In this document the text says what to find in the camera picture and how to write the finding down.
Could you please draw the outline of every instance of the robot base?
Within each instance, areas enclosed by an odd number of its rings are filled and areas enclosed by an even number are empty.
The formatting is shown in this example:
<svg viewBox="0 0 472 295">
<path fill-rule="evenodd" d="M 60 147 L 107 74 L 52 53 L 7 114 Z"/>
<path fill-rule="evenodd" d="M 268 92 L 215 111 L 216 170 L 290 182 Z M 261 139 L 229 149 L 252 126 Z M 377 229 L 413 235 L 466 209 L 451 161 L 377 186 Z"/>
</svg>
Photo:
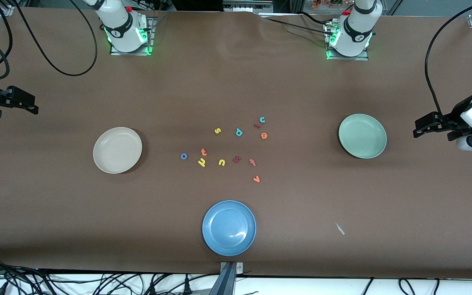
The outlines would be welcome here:
<svg viewBox="0 0 472 295">
<path fill-rule="evenodd" d="M 338 19 L 335 18 L 331 23 L 324 24 L 325 32 L 332 32 L 336 34 L 336 28 L 338 24 Z M 357 56 L 345 56 L 339 54 L 335 48 L 333 48 L 329 43 L 332 38 L 335 38 L 335 35 L 325 35 L 325 45 L 327 48 L 326 56 L 327 59 L 339 59 L 339 60 L 369 60 L 369 55 L 367 54 L 367 48 L 362 51 L 361 54 Z"/>
<path fill-rule="evenodd" d="M 156 35 L 156 17 L 147 18 L 147 29 L 145 34 L 147 34 L 147 42 L 142 44 L 137 50 L 133 52 L 120 52 L 114 46 L 110 45 L 110 55 L 126 55 L 126 56 L 148 56 L 152 55 L 152 48 L 154 47 L 154 38 Z"/>
</svg>

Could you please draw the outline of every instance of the small white debris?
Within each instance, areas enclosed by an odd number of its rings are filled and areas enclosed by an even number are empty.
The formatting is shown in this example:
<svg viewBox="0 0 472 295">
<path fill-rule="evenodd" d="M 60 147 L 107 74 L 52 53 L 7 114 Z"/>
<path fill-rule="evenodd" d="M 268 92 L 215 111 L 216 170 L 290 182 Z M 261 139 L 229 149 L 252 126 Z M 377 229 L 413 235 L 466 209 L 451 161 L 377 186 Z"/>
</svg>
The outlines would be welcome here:
<svg viewBox="0 0 472 295">
<path fill-rule="evenodd" d="M 345 235 L 345 232 L 343 231 L 343 229 L 341 229 L 341 227 L 335 222 L 336 224 L 336 227 L 338 228 L 338 230 L 341 232 L 342 235 Z"/>
</svg>

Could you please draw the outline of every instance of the green led light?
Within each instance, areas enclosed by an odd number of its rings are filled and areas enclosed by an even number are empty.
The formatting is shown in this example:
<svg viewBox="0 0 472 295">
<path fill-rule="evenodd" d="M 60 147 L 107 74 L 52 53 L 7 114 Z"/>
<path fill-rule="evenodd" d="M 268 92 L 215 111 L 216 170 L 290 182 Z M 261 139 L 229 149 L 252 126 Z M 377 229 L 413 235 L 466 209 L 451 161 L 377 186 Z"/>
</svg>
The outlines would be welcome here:
<svg viewBox="0 0 472 295">
<path fill-rule="evenodd" d="M 329 40 L 329 44 L 332 46 L 336 46 L 336 43 L 338 42 L 339 37 L 340 37 L 340 34 L 333 34 L 333 36 Z"/>
<path fill-rule="evenodd" d="M 107 34 L 107 40 L 109 41 L 109 43 L 112 43 L 112 41 L 110 41 L 109 32 L 107 32 L 107 30 L 105 30 L 105 34 Z"/>
<path fill-rule="evenodd" d="M 142 35 L 138 28 L 136 28 L 136 33 L 138 34 L 138 38 L 141 43 L 145 43 L 147 41 L 147 35 L 146 34 Z"/>
<path fill-rule="evenodd" d="M 372 34 L 370 34 L 369 37 L 367 38 L 367 43 L 365 43 L 365 48 L 367 48 L 367 46 L 369 46 L 369 42 L 371 41 L 371 37 L 372 37 Z"/>
</svg>

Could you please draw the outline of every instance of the white plate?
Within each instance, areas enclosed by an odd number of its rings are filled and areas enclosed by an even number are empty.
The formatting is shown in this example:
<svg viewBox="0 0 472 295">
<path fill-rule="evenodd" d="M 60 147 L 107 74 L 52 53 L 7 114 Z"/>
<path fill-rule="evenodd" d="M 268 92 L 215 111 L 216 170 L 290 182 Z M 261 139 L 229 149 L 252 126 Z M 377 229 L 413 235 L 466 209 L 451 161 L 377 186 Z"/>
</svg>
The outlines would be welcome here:
<svg viewBox="0 0 472 295">
<path fill-rule="evenodd" d="M 353 114 L 345 118 L 338 135 L 343 148 L 360 159 L 377 157 L 387 145 L 384 126 L 366 114 Z"/>
<path fill-rule="evenodd" d="M 141 138 L 133 129 L 116 127 L 98 138 L 92 155 L 103 172 L 118 174 L 132 168 L 141 157 L 141 151 Z"/>
</svg>

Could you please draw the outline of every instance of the brown paper tablecloth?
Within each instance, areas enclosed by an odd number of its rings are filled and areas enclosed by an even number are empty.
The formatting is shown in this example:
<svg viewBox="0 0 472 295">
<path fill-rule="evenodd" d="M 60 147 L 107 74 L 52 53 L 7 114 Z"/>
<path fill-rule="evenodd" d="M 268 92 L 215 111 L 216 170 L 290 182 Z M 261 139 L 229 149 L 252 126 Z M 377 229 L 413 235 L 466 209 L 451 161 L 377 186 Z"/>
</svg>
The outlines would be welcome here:
<svg viewBox="0 0 472 295">
<path fill-rule="evenodd" d="M 77 11 L 24 11 L 54 64 L 72 73 L 90 64 Z M 318 33 L 251 13 L 170 13 L 152 56 L 110 56 L 97 15 L 86 14 L 99 57 L 77 78 L 54 71 L 19 15 L 9 18 L 11 74 L 0 88 L 32 93 L 39 114 L 3 109 L 0 119 L 4 262 L 199 273 L 239 260 L 255 275 L 472 278 L 472 153 L 446 134 L 412 136 L 414 120 L 434 110 L 423 62 L 446 19 L 382 17 L 369 61 L 353 62 L 326 60 Z M 2 48 L 6 39 L 0 24 Z M 438 38 L 429 65 L 444 112 L 472 94 L 465 19 Z M 353 113 L 384 125 L 379 157 L 341 148 L 338 126 Z M 260 116 L 267 122 L 256 130 Z M 119 126 L 136 130 L 144 151 L 133 170 L 109 175 L 92 148 Z M 221 200 L 243 202 L 257 221 L 253 245 L 234 258 L 202 239 L 204 214 Z"/>
</svg>

